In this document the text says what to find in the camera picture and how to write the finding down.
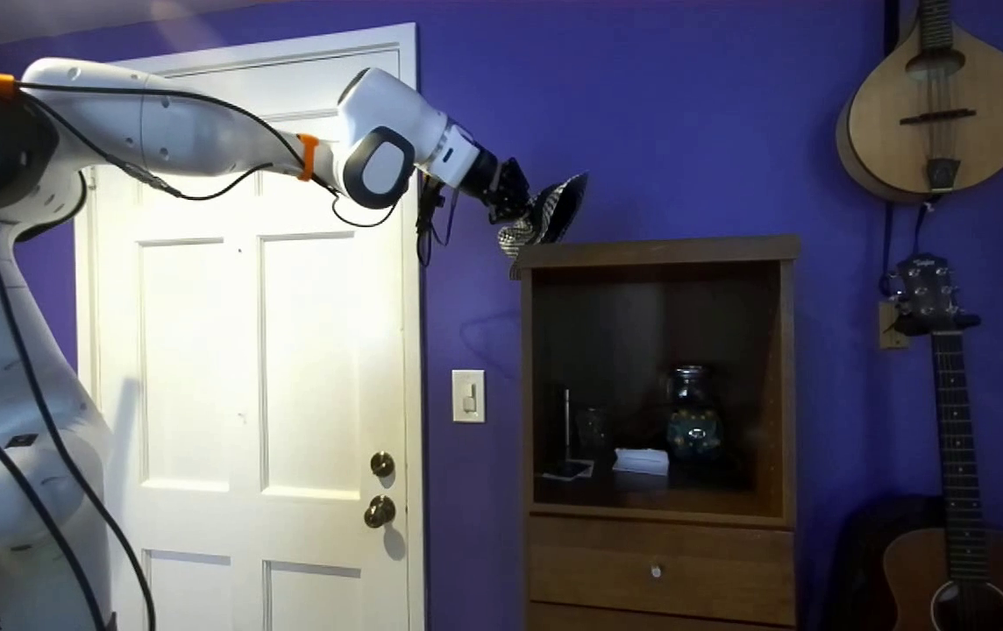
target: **robotic arm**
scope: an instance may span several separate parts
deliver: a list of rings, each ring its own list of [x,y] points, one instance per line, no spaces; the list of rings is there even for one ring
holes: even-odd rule
[[[553,241],[579,211],[585,178],[566,178],[530,198],[517,162],[498,162],[445,113],[384,70],[362,70],[336,100],[332,143],[280,132],[227,100],[178,92],[160,75],[39,59],[20,80],[0,75],[0,216],[31,222],[34,188],[70,188],[83,164],[111,162],[168,188],[153,170],[225,175],[270,169],[315,178],[362,207],[393,207],[409,175],[478,195],[510,255]]]
[[[106,537],[130,543],[101,508],[106,420],[13,262],[19,238],[83,207],[82,169],[121,164],[175,195],[160,175],[280,170],[362,207],[393,207],[422,170],[422,211],[439,188],[471,192],[510,255],[563,238],[585,188],[574,175],[530,198],[517,162],[384,70],[345,86],[336,122],[332,139],[283,132],[233,100],[83,59],[0,75],[0,627],[117,631]]]

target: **wooden cabinet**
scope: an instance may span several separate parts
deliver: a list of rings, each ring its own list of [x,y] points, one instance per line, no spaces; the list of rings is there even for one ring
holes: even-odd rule
[[[530,631],[795,627],[794,238],[544,244],[522,281]],[[723,476],[674,476],[704,364]]]

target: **cabinet drawer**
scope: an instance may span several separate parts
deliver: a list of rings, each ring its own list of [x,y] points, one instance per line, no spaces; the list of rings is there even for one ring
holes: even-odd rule
[[[530,599],[794,623],[794,532],[530,517]]]
[[[764,623],[727,623],[697,618],[651,618],[627,611],[582,611],[582,607],[550,607],[530,604],[530,631],[784,631]]]

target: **purple wall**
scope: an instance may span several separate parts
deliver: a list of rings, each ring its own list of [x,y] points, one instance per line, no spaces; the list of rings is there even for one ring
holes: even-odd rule
[[[1003,2],[957,19],[1003,50]],[[544,185],[590,170],[572,241],[803,238],[795,266],[801,578],[814,620],[843,514],[875,489],[934,489],[930,349],[875,348],[881,202],[836,157],[836,116],[881,59],[881,0],[280,0],[204,23],[121,28],[0,50],[96,59],[418,19],[422,92]],[[897,213],[905,255],[911,213]],[[952,255],[967,335],[987,511],[1003,524],[1003,175],[952,195],[922,232]],[[70,241],[30,247],[31,281],[75,348]],[[463,198],[426,287],[428,595],[436,631],[521,631],[521,287]],[[483,364],[491,420],[449,420],[449,368]]]

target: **acoustic guitar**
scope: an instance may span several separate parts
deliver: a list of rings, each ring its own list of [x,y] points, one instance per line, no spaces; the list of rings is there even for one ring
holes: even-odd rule
[[[847,170],[884,198],[934,198],[1003,169],[1003,53],[918,0],[905,37],[840,116]]]
[[[1003,631],[1003,532],[987,529],[965,329],[939,255],[897,266],[897,329],[934,335],[943,493],[864,508],[843,537],[828,631]]]

